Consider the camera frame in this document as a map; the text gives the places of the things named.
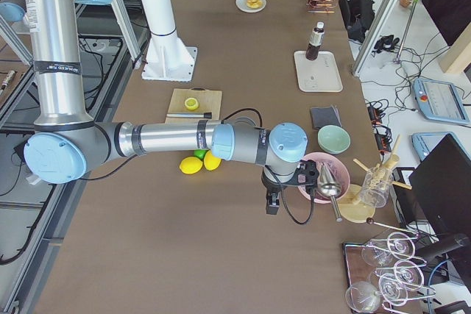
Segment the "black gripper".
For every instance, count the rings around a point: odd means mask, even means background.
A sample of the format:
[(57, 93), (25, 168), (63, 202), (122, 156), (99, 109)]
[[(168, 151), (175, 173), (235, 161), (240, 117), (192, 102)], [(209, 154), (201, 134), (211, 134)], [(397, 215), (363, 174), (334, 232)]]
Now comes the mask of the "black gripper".
[(266, 188), (267, 215), (277, 215), (280, 208), (280, 194), (286, 187), (302, 187), (310, 200), (315, 199), (317, 166), (313, 160), (265, 165), (261, 179)]

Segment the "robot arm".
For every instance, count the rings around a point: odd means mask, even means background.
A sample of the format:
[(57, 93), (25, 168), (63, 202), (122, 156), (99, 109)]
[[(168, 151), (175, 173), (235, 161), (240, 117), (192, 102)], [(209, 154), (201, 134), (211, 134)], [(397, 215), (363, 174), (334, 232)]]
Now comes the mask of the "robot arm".
[(118, 0), (25, 1), (40, 115), (24, 145), (24, 159), (38, 178), (59, 185), (84, 179), (119, 158), (129, 162), (155, 151), (201, 149), (262, 167), (268, 214), (286, 205), (288, 187), (304, 187), (314, 196), (319, 173), (315, 162), (304, 159), (308, 138), (296, 124), (264, 129), (232, 115), (220, 121), (132, 124), (114, 121), (115, 107), (93, 113), (85, 101), (75, 7), (111, 5), (118, 21), (125, 7)]

